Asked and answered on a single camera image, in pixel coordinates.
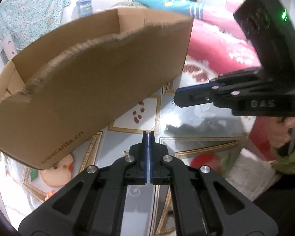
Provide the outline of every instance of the green clothing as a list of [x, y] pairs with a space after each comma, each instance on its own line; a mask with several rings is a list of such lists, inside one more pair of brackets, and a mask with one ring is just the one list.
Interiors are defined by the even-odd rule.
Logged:
[[277, 160], [272, 162], [271, 165], [283, 174], [295, 174], [295, 150], [288, 156], [278, 156]]

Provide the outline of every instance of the water bottle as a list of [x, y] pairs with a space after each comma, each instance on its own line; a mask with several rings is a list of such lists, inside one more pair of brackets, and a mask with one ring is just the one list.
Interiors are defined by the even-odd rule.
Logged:
[[79, 18], [93, 14], [92, 0], [79, 0], [76, 2]]

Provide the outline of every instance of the metal screw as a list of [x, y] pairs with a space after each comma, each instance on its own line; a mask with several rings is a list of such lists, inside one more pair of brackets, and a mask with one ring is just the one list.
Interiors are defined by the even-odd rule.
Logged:
[[165, 161], [165, 162], [170, 162], [172, 160], [173, 160], [173, 157], [171, 157], [170, 155], [163, 156], [163, 161]]
[[208, 166], [202, 166], [202, 167], [200, 168], [200, 171], [201, 171], [202, 173], [207, 174], [207, 173], [209, 173], [209, 172], [211, 171], [211, 169], [210, 169], [210, 167], [208, 167]]
[[231, 94], [233, 95], [233, 96], [236, 96], [236, 95], [238, 95], [240, 92], [238, 91], [238, 90], [235, 90], [235, 91], [233, 91]]
[[87, 167], [87, 173], [93, 174], [97, 170], [97, 167], [95, 165], [90, 165]]
[[134, 161], [134, 157], [132, 155], [127, 155], [125, 158], [126, 162], [133, 162]]

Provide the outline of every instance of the pink blanket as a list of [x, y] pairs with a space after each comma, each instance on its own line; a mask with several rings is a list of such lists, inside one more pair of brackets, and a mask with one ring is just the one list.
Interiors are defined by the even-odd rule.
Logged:
[[203, 15], [199, 19], [205, 21], [206, 23], [220, 27], [238, 39], [246, 40], [244, 32], [233, 16], [233, 12], [239, 6], [240, 4], [238, 3], [235, 4], [230, 2], [225, 5], [225, 9], [204, 5]]
[[209, 68], [218, 74], [260, 66], [254, 48], [246, 41], [199, 19], [194, 19], [188, 55], [197, 61], [208, 61]]

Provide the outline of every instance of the torn cardboard edge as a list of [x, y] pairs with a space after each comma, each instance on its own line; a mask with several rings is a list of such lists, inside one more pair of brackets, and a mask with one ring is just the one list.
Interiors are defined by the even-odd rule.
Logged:
[[[89, 49], [95, 49], [98, 46], [102, 46], [107, 49], [116, 48], [118, 46], [123, 46], [130, 40], [136, 38], [137, 34], [141, 34], [142, 31], [148, 32], [151, 27], [157, 27], [159, 35], [165, 35], [177, 31], [178, 29], [183, 27], [184, 24], [185, 22], [180, 22], [178, 24], [175, 24], [174, 27], [169, 24], [161, 26], [150, 25], [145, 26], [143, 27], [143, 29], [139, 29], [137, 31], [123, 32], [121, 34], [112, 34], [101, 38], [87, 40], [84, 43], [76, 44], [75, 46], [59, 54], [56, 58], [47, 63], [45, 66], [41, 67], [27, 81], [25, 85], [21, 80], [21, 77], [18, 75], [17, 71], [14, 70], [13, 75], [10, 79], [13, 80], [13, 82], [8, 86], [8, 88], [10, 87], [10, 95], [5, 96], [4, 99], [10, 99], [15, 102], [30, 102], [31, 95], [38, 93], [39, 90], [43, 88], [45, 84], [47, 84], [48, 80], [51, 79], [55, 73], [62, 70], [67, 65], [69, 59], [76, 56], [82, 56], [83, 53], [88, 51]], [[24, 89], [17, 90], [19, 86], [22, 86]]]

